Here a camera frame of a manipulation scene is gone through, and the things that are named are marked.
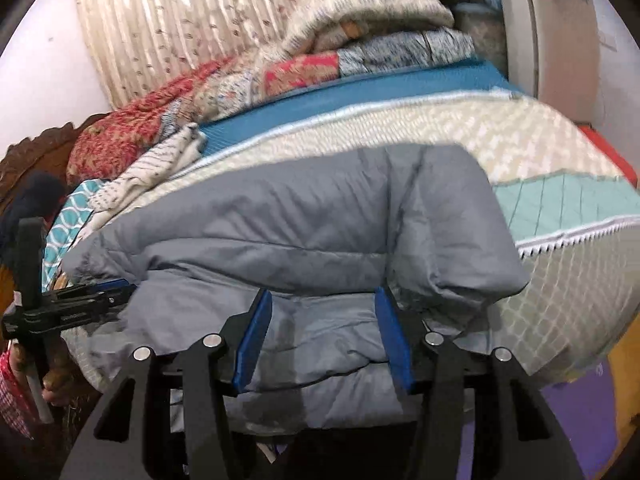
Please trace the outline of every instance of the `teal patterned fabric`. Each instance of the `teal patterned fabric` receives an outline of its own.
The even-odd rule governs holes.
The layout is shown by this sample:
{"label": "teal patterned fabric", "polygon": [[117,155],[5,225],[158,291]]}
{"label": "teal patterned fabric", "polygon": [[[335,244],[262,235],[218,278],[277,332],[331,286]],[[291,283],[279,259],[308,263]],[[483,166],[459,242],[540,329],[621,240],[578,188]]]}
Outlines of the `teal patterned fabric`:
{"label": "teal patterned fabric", "polygon": [[623,179],[556,173],[497,185],[494,192],[516,241],[640,214],[640,195]]}
{"label": "teal patterned fabric", "polygon": [[98,191],[103,181],[85,180],[67,197],[56,221],[47,235],[47,245],[42,260],[42,291],[52,282],[62,257],[78,236],[78,232],[94,211],[88,205],[89,197]]}

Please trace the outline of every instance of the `human hand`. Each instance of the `human hand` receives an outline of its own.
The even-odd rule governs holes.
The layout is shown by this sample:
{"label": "human hand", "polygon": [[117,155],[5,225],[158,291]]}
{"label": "human hand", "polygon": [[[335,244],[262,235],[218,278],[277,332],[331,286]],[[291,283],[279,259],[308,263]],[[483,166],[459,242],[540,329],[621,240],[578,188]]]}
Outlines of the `human hand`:
{"label": "human hand", "polygon": [[[66,406],[72,399],[92,393],[94,389],[82,376],[80,368],[69,355],[66,344],[57,338],[49,345],[49,371],[42,380],[42,398],[53,406]],[[9,364],[24,394],[31,399],[26,368],[32,359],[20,344],[11,346]]]}

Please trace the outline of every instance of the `purple fabric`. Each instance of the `purple fabric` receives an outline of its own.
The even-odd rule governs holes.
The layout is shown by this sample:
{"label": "purple fabric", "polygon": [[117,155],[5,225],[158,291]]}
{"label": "purple fabric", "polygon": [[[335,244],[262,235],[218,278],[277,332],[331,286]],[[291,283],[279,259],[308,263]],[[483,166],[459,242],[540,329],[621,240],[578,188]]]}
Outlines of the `purple fabric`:
{"label": "purple fabric", "polygon": [[[618,444],[616,401],[607,361],[573,383],[555,384],[542,390],[569,437],[587,480],[596,478]],[[474,425],[462,432],[458,480],[471,478]]]}

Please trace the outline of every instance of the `black metal bracket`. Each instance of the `black metal bracket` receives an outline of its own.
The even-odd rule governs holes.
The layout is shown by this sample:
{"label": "black metal bracket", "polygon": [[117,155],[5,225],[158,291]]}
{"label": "black metal bracket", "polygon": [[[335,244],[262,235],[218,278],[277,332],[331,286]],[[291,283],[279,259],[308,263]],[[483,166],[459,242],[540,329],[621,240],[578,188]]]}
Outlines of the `black metal bracket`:
{"label": "black metal bracket", "polygon": [[[420,316],[402,311],[385,288],[376,292],[376,313],[394,380],[422,395],[405,480],[456,478],[465,388],[476,393],[473,480],[583,478],[560,425],[509,350],[463,351],[428,330]],[[270,319],[271,295],[261,290],[247,313],[183,352],[156,356],[136,349],[91,414],[61,479],[247,478],[223,397],[240,394],[251,380]],[[183,390],[181,460],[170,445],[171,388]],[[270,476],[253,471],[251,478]]]}

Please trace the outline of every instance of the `white wall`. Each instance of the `white wall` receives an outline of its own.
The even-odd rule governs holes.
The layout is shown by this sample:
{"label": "white wall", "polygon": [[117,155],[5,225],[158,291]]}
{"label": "white wall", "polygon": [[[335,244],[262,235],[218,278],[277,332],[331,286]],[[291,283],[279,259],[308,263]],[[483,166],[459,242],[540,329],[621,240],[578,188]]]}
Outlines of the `white wall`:
{"label": "white wall", "polygon": [[593,0],[601,38],[593,126],[640,172],[640,48],[608,0]]}
{"label": "white wall", "polygon": [[24,137],[110,110],[76,0],[36,0],[0,57],[0,158]]}

